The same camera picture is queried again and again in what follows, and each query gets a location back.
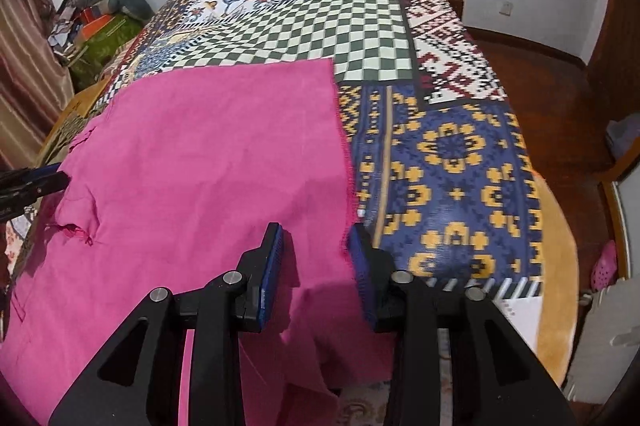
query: wooden floor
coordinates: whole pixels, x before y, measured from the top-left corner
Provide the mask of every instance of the wooden floor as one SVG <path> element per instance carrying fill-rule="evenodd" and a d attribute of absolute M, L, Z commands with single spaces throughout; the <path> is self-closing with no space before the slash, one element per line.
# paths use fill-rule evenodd
<path fill-rule="evenodd" d="M 541 54 L 478 42 L 504 86 L 534 168 L 546 179 L 574 234 L 580 289 L 610 238 L 597 174 L 611 167 L 606 121 L 577 66 Z"/>

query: green and white checkered pattern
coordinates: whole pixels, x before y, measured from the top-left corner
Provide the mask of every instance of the green and white checkered pattern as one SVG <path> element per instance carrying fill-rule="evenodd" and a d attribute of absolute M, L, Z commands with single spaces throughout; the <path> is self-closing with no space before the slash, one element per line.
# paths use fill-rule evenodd
<path fill-rule="evenodd" d="M 335 80 L 411 79 L 398 0 L 296 0 L 217 24 L 159 69 L 332 57 Z"/>

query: silver screw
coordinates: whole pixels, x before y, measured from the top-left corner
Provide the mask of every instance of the silver screw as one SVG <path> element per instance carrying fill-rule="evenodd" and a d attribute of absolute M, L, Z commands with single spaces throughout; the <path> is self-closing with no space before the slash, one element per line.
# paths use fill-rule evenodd
<path fill-rule="evenodd" d="M 164 287 L 156 287 L 149 293 L 149 298 L 151 298 L 151 301 L 162 301 L 167 296 L 169 296 L 169 291 L 167 291 L 167 289 L 165 289 Z"/>
<path fill-rule="evenodd" d="M 233 285 L 242 279 L 242 274 L 237 271 L 228 271 L 222 279 L 229 285 Z"/>
<path fill-rule="evenodd" d="M 471 301 L 484 300 L 484 296 L 485 296 L 484 291 L 479 287 L 469 287 L 469 289 L 465 291 L 465 295 Z"/>
<path fill-rule="evenodd" d="M 409 273 L 409 271 L 394 271 L 391 273 L 391 279 L 396 283 L 411 283 L 414 275 Z"/>

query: red and white pattern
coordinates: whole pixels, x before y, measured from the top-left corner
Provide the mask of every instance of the red and white pattern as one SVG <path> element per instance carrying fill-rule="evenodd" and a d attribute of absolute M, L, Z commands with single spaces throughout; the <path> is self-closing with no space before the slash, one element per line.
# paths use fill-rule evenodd
<path fill-rule="evenodd" d="M 427 104 L 506 99 L 494 71 L 447 0 L 406 0 L 404 10 Z"/>

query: blue and yellow pattern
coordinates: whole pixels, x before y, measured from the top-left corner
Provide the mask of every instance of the blue and yellow pattern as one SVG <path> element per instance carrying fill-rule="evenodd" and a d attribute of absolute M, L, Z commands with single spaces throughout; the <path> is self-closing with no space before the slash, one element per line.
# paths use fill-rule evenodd
<path fill-rule="evenodd" d="M 508 105 L 426 113 L 400 82 L 339 93 L 358 214 L 398 268 L 470 285 L 542 281 L 540 203 Z"/>

